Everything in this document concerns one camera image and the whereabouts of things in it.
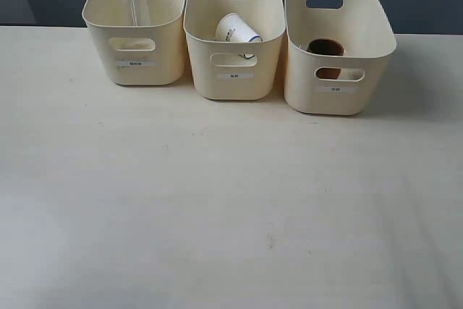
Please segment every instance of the cream plastic bin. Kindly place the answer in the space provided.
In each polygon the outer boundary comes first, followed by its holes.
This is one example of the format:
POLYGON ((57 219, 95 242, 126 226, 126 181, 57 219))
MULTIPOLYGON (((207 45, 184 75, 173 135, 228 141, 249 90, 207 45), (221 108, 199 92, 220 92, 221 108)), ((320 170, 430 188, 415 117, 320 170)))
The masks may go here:
POLYGON ((148 0, 152 26, 115 26, 118 0, 87 0, 82 17, 107 75, 120 85, 165 85, 182 76, 186 57, 185 0, 148 0), (122 49, 128 38, 142 49, 122 49))
POLYGON ((282 0, 187 0, 184 29, 200 94, 209 99, 254 100, 271 91, 285 31, 282 0), (232 12, 263 41, 214 41, 217 24, 232 12), (241 54, 254 57, 245 59, 241 54))
POLYGON ((352 115, 363 110, 396 48, 379 0, 339 1, 341 7, 309 7, 311 1, 285 0, 288 49, 284 97, 294 109, 314 114, 352 115), (329 38, 343 56, 306 52, 308 44, 329 38), (320 79, 319 69, 341 68, 337 80, 320 79))

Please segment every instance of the brown object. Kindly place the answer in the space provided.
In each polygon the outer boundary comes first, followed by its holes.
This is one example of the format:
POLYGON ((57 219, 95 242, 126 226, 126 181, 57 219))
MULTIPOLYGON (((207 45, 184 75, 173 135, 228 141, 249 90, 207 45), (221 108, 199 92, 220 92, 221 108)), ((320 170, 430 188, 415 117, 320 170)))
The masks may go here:
MULTIPOLYGON (((344 47, 340 43, 331 39, 315 39, 309 43, 307 52, 313 54, 322 54, 324 56, 342 56, 344 54, 344 47)), ((317 70, 317 77, 319 79, 335 80, 341 74, 341 70, 337 68, 321 68, 317 70)))

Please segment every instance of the white table surface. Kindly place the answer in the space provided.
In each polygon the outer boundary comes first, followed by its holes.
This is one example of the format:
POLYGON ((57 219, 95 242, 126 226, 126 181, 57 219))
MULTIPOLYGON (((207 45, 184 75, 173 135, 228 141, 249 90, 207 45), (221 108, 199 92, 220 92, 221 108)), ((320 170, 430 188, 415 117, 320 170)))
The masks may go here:
POLYGON ((0 38, 0 308, 463 308, 463 37, 398 35, 355 117, 0 38))

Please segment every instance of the clear plastic bottle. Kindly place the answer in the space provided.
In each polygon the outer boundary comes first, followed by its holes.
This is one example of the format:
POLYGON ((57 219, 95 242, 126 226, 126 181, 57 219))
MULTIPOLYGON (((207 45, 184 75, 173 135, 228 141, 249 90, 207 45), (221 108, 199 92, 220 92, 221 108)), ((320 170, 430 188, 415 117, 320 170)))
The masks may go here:
POLYGON ((151 25, 148 0, 119 0, 119 6, 120 25, 151 25))

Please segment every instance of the white label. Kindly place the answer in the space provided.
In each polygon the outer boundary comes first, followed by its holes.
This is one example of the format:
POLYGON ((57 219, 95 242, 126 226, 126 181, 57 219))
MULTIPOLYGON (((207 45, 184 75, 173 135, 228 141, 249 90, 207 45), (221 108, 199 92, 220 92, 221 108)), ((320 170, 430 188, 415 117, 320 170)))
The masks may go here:
POLYGON ((153 61, 116 61, 117 67, 154 67, 153 61))
POLYGON ((318 86, 315 88, 316 92, 324 93, 356 93, 359 90, 358 87, 328 87, 318 86))
POLYGON ((253 72, 240 72, 240 73, 231 73, 231 74, 217 74, 217 77, 221 80, 225 79, 253 79, 253 72))

